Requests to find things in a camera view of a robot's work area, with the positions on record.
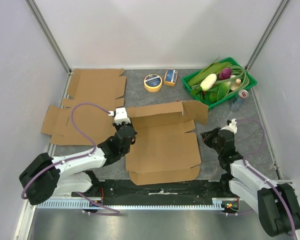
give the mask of robotic arm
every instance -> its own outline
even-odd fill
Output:
[[[135,143],[137,133],[128,118],[126,109],[117,108],[109,115],[114,117],[113,126],[116,133],[98,144],[95,151],[95,148],[92,148],[53,158],[48,153],[41,153],[23,171],[19,180],[23,188],[31,182],[25,191],[31,205],[41,204],[50,197],[64,197],[70,196],[72,192],[88,191],[99,181],[91,171],[86,170],[113,164],[129,153],[130,145]]]
[[[279,184],[253,168],[236,151],[237,121],[201,133],[203,142],[218,154],[219,164],[226,171],[221,176],[223,188],[243,199],[259,216],[265,232],[277,236],[300,229],[300,206],[295,191],[288,183]]]

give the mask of gray floor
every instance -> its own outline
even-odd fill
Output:
[[[287,235],[269,237],[254,212],[228,217],[220,212],[200,210],[124,210],[121,213],[120,216],[88,216],[80,210],[37,209],[28,240],[292,239]]]
[[[158,74],[163,78],[166,71],[164,69],[126,70],[124,73],[124,75],[127,76],[125,107],[170,103],[176,99],[181,101],[192,100],[192,97],[183,88],[181,79],[194,71],[195,70],[193,69],[180,69],[175,87],[163,85],[158,92],[148,92],[144,88],[145,76],[148,74]],[[209,131],[216,127],[223,127],[226,124],[227,119],[232,118],[247,118],[260,121],[252,95],[237,112],[232,112],[230,110],[228,102],[224,102],[209,110],[207,126],[196,124],[195,132],[199,136],[199,134],[204,131]],[[242,155],[246,155],[259,147],[262,141],[262,130],[256,123],[241,123],[238,125],[238,132],[235,140],[237,150]],[[219,180],[224,171],[219,166],[217,154],[214,150],[205,146],[200,139],[198,142],[202,162],[197,179]],[[54,155],[65,156],[89,148],[90,147],[88,146],[57,146]],[[277,179],[275,167],[267,145],[263,147],[259,154],[249,157],[248,161],[270,179]],[[123,157],[115,164],[95,169],[94,172],[99,179],[129,179],[125,164],[125,158]]]

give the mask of open cardboard box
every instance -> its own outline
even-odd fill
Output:
[[[68,94],[59,108],[51,105],[41,132],[51,135],[56,145],[91,145],[69,120],[71,110],[89,102],[113,111],[124,105],[126,77],[123,69],[75,69]],[[194,180],[201,163],[195,121],[205,125],[208,106],[199,101],[179,101],[127,109],[137,132],[135,144],[126,158],[126,170],[136,185]],[[93,106],[83,105],[74,112],[74,121],[96,144],[113,136],[113,119]]]

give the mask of round yellow container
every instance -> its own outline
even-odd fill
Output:
[[[162,87],[162,78],[157,74],[150,74],[144,78],[144,87],[151,93],[158,92]]]

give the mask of metal frame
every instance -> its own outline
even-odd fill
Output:
[[[71,73],[71,68],[68,65],[64,55],[62,54],[53,34],[51,33],[43,15],[41,14],[35,0],[25,0],[25,2],[27,3],[27,5],[29,6],[33,16],[35,17],[37,23],[39,24],[41,30],[43,31],[43,34],[45,35],[46,39],[48,40],[48,42],[51,45],[51,48],[53,49],[53,51],[55,52],[56,56],[58,57],[59,61],[61,62],[64,70],[67,73]]]
[[[257,57],[259,56],[260,52],[262,51],[262,49],[264,48],[267,40],[269,39],[271,33],[273,32],[273,30],[275,29],[275,26],[277,25],[280,17],[282,16],[282,14],[284,13],[285,9],[287,8],[288,4],[289,4],[290,0],[281,0],[281,2],[279,3],[279,6],[277,7],[277,9],[275,10],[268,26],[266,27],[264,33],[262,34],[258,44],[256,45],[248,63],[245,66],[245,69],[247,71],[249,71],[252,67],[252,65],[255,63]]]

